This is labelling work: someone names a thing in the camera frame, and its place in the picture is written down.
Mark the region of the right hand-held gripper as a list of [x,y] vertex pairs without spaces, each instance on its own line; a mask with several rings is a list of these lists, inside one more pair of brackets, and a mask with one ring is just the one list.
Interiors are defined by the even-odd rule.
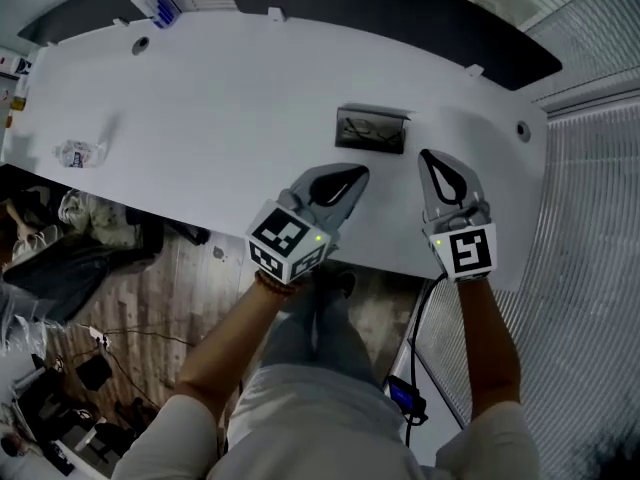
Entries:
[[425,200],[422,232],[446,278],[454,283],[486,278],[497,268],[496,225],[477,174],[433,149],[419,153],[418,167]]

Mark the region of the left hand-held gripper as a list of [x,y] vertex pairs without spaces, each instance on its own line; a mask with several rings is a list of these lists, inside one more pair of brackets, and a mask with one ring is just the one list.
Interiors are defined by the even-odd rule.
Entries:
[[332,163],[305,171],[297,184],[267,200],[246,232],[249,257],[274,280],[290,285],[319,265],[340,239],[369,181],[369,169]]

